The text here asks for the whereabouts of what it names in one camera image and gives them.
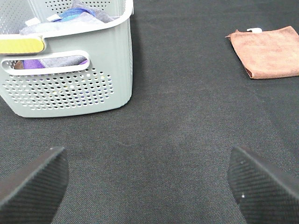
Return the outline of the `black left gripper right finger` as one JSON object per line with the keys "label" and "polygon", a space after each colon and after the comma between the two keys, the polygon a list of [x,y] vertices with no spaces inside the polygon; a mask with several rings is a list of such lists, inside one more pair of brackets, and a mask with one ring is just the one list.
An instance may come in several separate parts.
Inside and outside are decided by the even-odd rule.
{"label": "black left gripper right finger", "polygon": [[231,150],[228,183],[249,224],[297,224],[299,180],[242,146]]}

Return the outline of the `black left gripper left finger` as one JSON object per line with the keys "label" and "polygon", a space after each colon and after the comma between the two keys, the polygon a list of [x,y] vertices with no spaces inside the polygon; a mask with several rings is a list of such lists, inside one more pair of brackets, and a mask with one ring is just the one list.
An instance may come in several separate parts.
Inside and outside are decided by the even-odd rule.
{"label": "black left gripper left finger", "polygon": [[68,182],[67,150],[53,147],[0,182],[0,222],[50,224]]}

